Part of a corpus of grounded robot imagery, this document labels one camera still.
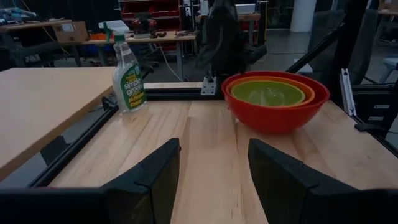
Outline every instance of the cardboard box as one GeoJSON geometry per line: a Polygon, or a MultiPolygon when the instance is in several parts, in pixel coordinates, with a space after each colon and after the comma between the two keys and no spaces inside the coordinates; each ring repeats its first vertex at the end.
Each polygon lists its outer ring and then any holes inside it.
{"type": "Polygon", "coordinates": [[[398,11],[398,0],[380,0],[379,10],[398,11]]]}
{"type": "Polygon", "coordinates": [[[53,29],[60,43],[79,43],[89,39],[84,21],[55,25],[53,29]]]}

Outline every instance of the simple green cleaner bottle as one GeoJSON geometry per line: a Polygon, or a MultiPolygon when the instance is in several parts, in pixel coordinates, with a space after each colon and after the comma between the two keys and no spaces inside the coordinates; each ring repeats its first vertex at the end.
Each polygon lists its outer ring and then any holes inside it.
{"type": "Polygon", "coordinates": [[[105,29],[107,41],[111,33],[114,35],[113,48],[118,65],[113,71],[113,90],[119,108],[123,113],[136,111],[146,104],[147,99],[137,58],[125,38],[130,29],[123,21],[102,22],[99,27],[105,29]]]}

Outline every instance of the cable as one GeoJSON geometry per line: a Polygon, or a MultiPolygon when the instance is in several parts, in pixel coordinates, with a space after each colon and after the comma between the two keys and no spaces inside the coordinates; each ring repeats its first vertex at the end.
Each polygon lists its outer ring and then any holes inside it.
{"type": "MultiPolygon", "coordinates": [[[[24,0],[21,0],[21,1],[22,1],[22,3],[25,5],[26,9],[27,9],[29,12],[32,12],[32,11],[29,9],[29,7],[27,7],[27,4],[25,3],[25,1],[24,1],[24,0]]],[[[54,40],[54,38],[52,38],[52,36],[47,32],[47,30],[45,30],[44,27],[42,27],[42,28],[43,28],[44,32],[52,39],[52,41],[56,42],[56,40],[54,40]]],[[[63,52],[65,52],[67,55],[70,55],[69,52],[67,52],[63,47],[61,47],[61,49],[62,49],[63,52]]]]}
{"type": "Polygon", "coordinates": [[[167,62],[166,55],[164,54],[164,51],[163,51],[163,48],[162,48],[161,44],[159,44],[159,48],[160,48],[160,51],[161,51],[162,54],[163,54],[164,61],[166,62],[166,65],[168,66],[168,68],[170,69],[170,71],[172,71],[172,73],[173,73],[181,82],[184,82],[184,81],[174,72],[174,70],[170,67],[169,63],[167,62]]]}

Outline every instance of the wooden tabletop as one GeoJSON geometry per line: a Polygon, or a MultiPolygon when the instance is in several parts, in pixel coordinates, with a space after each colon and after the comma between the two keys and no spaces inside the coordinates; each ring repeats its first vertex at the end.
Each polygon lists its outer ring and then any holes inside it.
{"type": "Polygon", "coordinates": [[[398,11],[383,9],[379,11],[379,14],[383,16],[398,16],[398,11]]]}
{"type": "Polygon", "coordinates": [[[48,21],[48,22],[33,22],[33,23],[25,23],[25,24],[3,25],[3,26],[0,26],[0,32],[9,32],[9,31],[21,30],[21,29],[53,26],[53,25],[58,25],[58,24],[64,24],[67,22],[71,22],[71,20],[70,19],[62,19],[62,20],[48,21]]]}
{"type": "MultiPolygon", "coordinates": [[[[202,17],[207,17],[207,15],[199,15],[196,17],[196,22],[199,23],[202,17]]],[[[260,13],[253,13],[253,14],[239,14],[238,20],[239,21],[258,21],[261,18],[260,13]]]]}
{"type": "MultiPolygon", "coordinates": [[[[135,43],[135,44],[144,44],[144,43],[158,43],[158,42],[175,42],[175,41],[187,41],[187,40],[195,40],[195,35],[185,35],[181,37],[177,37],[175,35],[175,31],[167,31],[165,37],[158,37],[158,38],[141,38],[135,39],[134,37],[130,37],[126,39],[127,43],[135,43]]],[[[81,45],[88,45],[88,44],[113,44],[114,39],[111,39],[109,42],[106,40],[89,40],[86,42],[79,43],[81,45]]]]}
{"type": "Polygon", "coordinates": [[[117,112],[50,185],[101,186],[177,137],[172,223],[267,223],[251,180],[250,138],[359,189],[398,187],[398,159],[354,124],[329,101],[294,133],[263,135],[236,121],[224,101],[150,101],[135,113],[117,112]]]}
{"type": "Polygon", "coordinates": [[[113,67],[0,73],[0,180],[112,92],[113,67]]]}

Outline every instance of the metal bracket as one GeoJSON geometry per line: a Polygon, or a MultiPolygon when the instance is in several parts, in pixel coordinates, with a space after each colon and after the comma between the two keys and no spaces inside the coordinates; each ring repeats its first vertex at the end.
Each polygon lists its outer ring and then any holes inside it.
{"type": "Polygon", "coordinates": [[[349,79],[349,71],[342,68],[340,73],[341,96],[343,97],[344,111],[350,116],[356,116],[353,89],[349,79]]]}
{"type": "Polygon", "coordinates": [[[102,97],[101,101],[102,101],[102,106],[103,106],[104,110],[107,110],[109,108],[115,108],[118,106],[117,103],[113,102],[108,97],[102,97]]]}
{"type": "Polygon", "coordinates": [[[203,79],[203,86],[201,88],[200,94],[202,96],[215,95],[217,91],[217,77],[207,77],[203,79]]]}

